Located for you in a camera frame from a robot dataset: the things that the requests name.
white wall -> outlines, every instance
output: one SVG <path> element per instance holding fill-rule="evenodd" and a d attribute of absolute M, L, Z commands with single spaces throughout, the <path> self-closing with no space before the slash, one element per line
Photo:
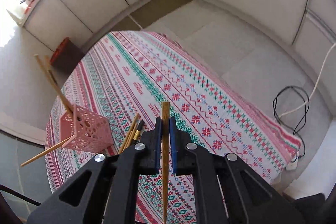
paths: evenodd
<path fill-rule="evenodd" d="M 312 68 L 316 77 L 320 73 L 324 58 L 336 43 L 336 0 L 308 0 L 295 51 Z M 328 57 L 321 75 L 321 84 L 326 93 L 321 92 L 330 112 L 336 116 L 336 52 Z"/>
<path fill-rule="evenodd" d="M 26 129 L 30 137 L 44 140 L 41 130 L 46 129 L 56 94 L 33 55 L 51 56 L 53 52 L 17 26 L 3 6 L 0 7 L 0 42 L 0 129 L 18 121 L 22 129 L 22 123 L 36 128 L 36 136 L 33 128 Z"/>
<path fill-rule="evenodd" d="M 285 193 L 294 199 L 323 193 L 327 198 L 336 183 L 336 119 L 316 152 L 314 158 Z"/>

white cable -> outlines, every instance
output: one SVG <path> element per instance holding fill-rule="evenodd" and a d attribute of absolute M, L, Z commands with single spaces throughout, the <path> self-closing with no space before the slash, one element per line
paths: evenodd
<path fill-rule="evenodd" d="M 315 92 L 315 90 L 316 90 L 316 88 L 317 88 L 317 85 L 318 85 L 318 83 L 319 83 L 319 81 L 320 81 L 321 74 L 322 74 L 322 70 L 323 70 L 324 65 L 325 65 L 325 63 L 326 63 L 326 60 L 327 60 L 327 58 L 328 58 L 328 55 L 329 55 L 329 53 L 331 52 L 331 50 L 332 50 L 333 48 L 335 48 L 335 47 L 336 47 L 336 43 L 334 43 L 334 44 L 331 46 L 331 48 L 328 50 L 327 55 L 325 56 L 324 61 L 323 61 L 323 64 L 322 64 L 322 68 L 321 68 L 321 70 L 320 70 L 319 77 L 318 77 L 317 80 L 316 80 L 316 84 L 315 84 L 314 89 L 313 89 L 311 95 L 309 96 L 309 99 L 308 99 L 308 100 L 310 100 L 310 99 L 312 98 L 312 96 L 314 95 L 314 92 Z M 279 116 L 279 118 L 281 118 L 281 117 L 283 117 L 283 116 L 285 116 L 285 115 L 287 115 L 287 114 L 290 114 L 290 113 L 293 113 L 293 112 L 299 110 L 301 107 L 305 106 L 306 103 L 308 103 L 308 100 L 305 101 L 305 102 L 304 102 L 302 105 L 300 105 L 299 107 L 297 107 L 297 108 L 295 108 L 295 109 L 293 109 L 293 110 L 290 110 L 290 111 L 287 111 L 287 112 L 282 113 L 282 114 Z"/>

floor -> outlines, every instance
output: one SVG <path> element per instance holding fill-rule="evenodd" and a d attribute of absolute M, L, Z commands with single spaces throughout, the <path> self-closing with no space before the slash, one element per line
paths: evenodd
<path fill-rule="evenodd" d="M 47 177 L 44 157 L 27 166 L 20 164 L 41 153 L 43 147 L 20 141 L 0 131 L 0 184 L 5 185 L 35 201 L 43 202 L 51 190 Z M 15 196 L 2 192 L 14 213 L 23 219 L 36 208 Z"/>

black cable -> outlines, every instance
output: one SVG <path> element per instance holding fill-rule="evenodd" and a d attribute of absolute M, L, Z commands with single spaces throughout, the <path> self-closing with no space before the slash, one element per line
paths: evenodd
<path fill-rule="evenodd" d="M 304 115 L 303 117 L 301 118 L 301 120 L 299 121 L 299 123 L 297 124 L 297 126 L 295 128 L 292 128 L 291 126 L 285 124 L 279 117 L 278 113 L 277 113 L 277 103 L 278 103 L 278 97 L 283 93 L 285 92 L 286 90 L 288 89 L 291 89 L 293 90 L 297 95 L 299 95 L 301 97 L 301 99 L 303 100 L 303 102 L 305 101 L 308 101 L 307 104 L 304 105 Z M 307 100 L 304 99 L 304 97 L 302 96 L 302 94 L 298 91 L 298 90 L 301 90 L 303 91 L 303 93 L 306 95 L 307 97 Z M 309 110 L 309 106 L 310 106 L 310 101 L 309 101 L 309 95 L 308 93 L 300 86 L 296 86 L 296 85 L 288 85 L 286 86 L 285 88 L 283 88 L 278 94 L 277 96 L 275 97 L 275 99 L 273 100 L 273 115 L 275 117 L 275 119 L 277 120 L 277 122 L 282 125 L 282 126 L 285 126 L 287 128 L 289 128 L 290 130 L 293 131 L 293 135 L 297 135 L 301 141 L 302 141 L 302 144 L 303 144 L 303 155 L 299 156 L 299 158 L 303 157 L 305 154 L 306 154 L 306 145 L 305 145 L 305 142 L 303 141 L 301 135 L 299 134 L 299 131 L 306 125 L 306 119 L 307 119 L 307 112 Z M 299 125 L 301 124 L 302 120 L 304 119 L 304 123 L 303 125 L 298 129 Z"/>
<path fill-rule="evenodd" d="M 27 202 L 29 202 L 29 203 L 35 205 L 35 206 L 40 206 L 40 205 L 41 205 L 41 203 L 39 203 L 39 202 L 37 202 L 37 201 L 35 201 L 35 200 L 32 200 L 31 198 L 28 198 L 28 197 L 26 197 L 25 195 L 22 195 L 22 194 L 20 194 L 20 193 L 18 193 L 18 192 L 16 192 L 16 191 L 14 191 L 14 190 L 12 190 L 12 189 L 10 189 L 10 188 L 4 186 L 4 185 L 1 185 L 1 184 L 0 184 L 0 190 L 1 190 L 1 191 L 4 191 L 4 192 L 6 192 L 6 193 L 9 193 L 9 194 L 11 194 L 11 195 L 14 195 L 14 196 L 16 196 L 17 198 L 20 198 L 20 199 L 22 199 L 22 200 L 24 200 L 24 201 L 27 201 Z"/>

gray floor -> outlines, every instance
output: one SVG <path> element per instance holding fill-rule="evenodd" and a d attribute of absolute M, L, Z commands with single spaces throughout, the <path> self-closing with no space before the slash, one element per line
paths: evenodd
<path fill-rule="evenodd" d="M 44 149 L 9 137 L 0 131 L 0 184 L 7 186 L 38 202 L 45 201 L 51 190 L 44 157 L 20 167 L 20 164 Z M 15 196 L 2 192 L 17 216 L 27 219 L 36 208 Z"/>
<path fill-rule="evenodd" d="M 272 101 L 282 88 L 297 85 L 310 94 L 314 87 L 298 64 L 273 40 L 229 12 L 201 0 L 193 0 L 145 30 L 165 33 L 179 42 L 271 118 Z M 278 111 L 293 109 L 302 103 L 300 100 L 294 92 L 287 92 L 279 98 Z M 295 126 L 302 111 L 284 117 L 284 121 Z M 330 112 L 317 92 L 311 101 L 307 124 L 300 132 L 306 143 L 306 155 L 299 160 L 296 170 L 281 174 L 276 186 L 279 191 L 306 168 L 320 147 L 330 121 Z"/>

